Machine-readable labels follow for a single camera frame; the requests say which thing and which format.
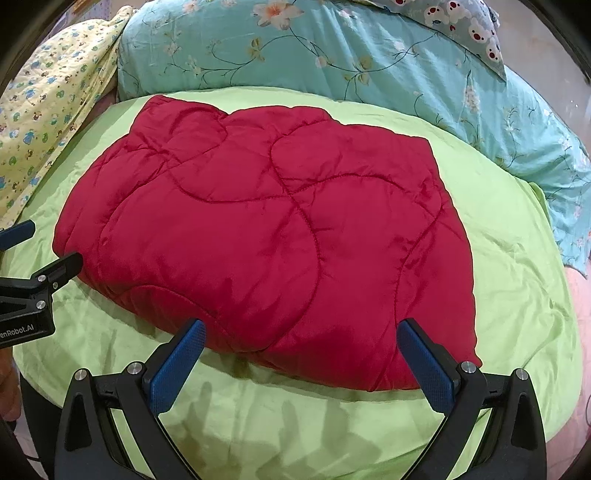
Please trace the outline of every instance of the skin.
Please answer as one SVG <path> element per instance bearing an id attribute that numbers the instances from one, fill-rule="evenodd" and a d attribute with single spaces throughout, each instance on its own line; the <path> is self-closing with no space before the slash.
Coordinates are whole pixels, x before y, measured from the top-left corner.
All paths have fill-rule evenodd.
<path id="1" fill-rule="evenodd" d="M 12 363 L 12 348 L 0 350 L 0 417 L 14 421 L 21 416 L 21 392 L 17 370 Z"/>

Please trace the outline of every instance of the blue textured pad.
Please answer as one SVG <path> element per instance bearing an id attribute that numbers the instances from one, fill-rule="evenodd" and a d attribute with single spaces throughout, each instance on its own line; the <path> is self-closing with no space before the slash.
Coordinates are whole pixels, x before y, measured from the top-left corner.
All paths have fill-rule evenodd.
<path id="1" fill-rule="evenodd" d="M 6 251 L 35 235 L 35 223 L 27 220 L 0 232 L 0 250 Z"/>
<path id="2" fill-rule="evenodd" d="M 150 410 L 169 411 L 205 347 L 205 324 L 198 320 L 166 359 L 150 384 Z"/>
<path id="3" fill-rule="evenodd" d="M 455 403 L 453 382 L 408 322 L 398 325 L 397 344 L 431 408 L 449 415 Z"/>

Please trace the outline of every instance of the red comforter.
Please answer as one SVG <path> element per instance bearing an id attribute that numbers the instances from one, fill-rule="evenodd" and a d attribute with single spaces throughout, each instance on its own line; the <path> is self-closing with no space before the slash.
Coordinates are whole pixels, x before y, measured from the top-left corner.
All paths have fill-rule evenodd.
<path id="1" fill-rule="evenodd" d="M 396 347 L 414 317 L 475 354 L 472 256 L 429 143 L 318 108 L 156 96 L 88 169 L 53 248 L 157 327 L 359 390 L 415 388 Z"/>

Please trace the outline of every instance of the green bed sheet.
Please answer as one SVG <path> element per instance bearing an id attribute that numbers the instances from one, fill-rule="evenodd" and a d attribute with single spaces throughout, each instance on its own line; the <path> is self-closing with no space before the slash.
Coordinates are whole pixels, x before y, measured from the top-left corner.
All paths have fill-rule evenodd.
<path id="1" fill-rule="evenodd" d="M 526 368 L 547 437 L 566 422 L 579 395 L 581 351 L 560 254 L 536 186 L 443 130 L 375 106 L 254 87 L 171 96 L 226 112 L 259 105 L 318 106 L 345 124 L 426 137 L 472 247 L 483 370 L 508 374 Z M 68 146 L 23 213 L 37 225 L 34 239 L 5 254 L 2 275 L 28 277 L 54 259 L 54 226 L 69 192 L 128 132 L 146 101 L 111 107 Z M 53 310 L 56 334 L 15 348 L 15 359 L 24 377 L 58 405 L 78 368 L 95 375 L 118 372 L 169 338 L 77 280 L 54 296 Z M 453 475 L 467 468 L 487 417 L 479 420 Z M 161 419 L 205 479 L 392 480 L 412 464 L 441 416 L 420 391 L 327 388 L 205 350 L 175 407 Z M 134 464 L 147 472 L 121 415 L 118 423 Z"/>

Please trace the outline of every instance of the bear print pillow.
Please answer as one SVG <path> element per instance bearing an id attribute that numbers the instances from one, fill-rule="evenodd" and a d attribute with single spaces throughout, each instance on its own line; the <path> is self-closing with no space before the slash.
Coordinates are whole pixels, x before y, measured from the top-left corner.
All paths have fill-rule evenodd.
<path id="1" fill-rule="evenodd" d="M 372 0 L 371 3 L 441 32 L 506 80 L 496 36 L 498 15 L 483 0 Z"/>

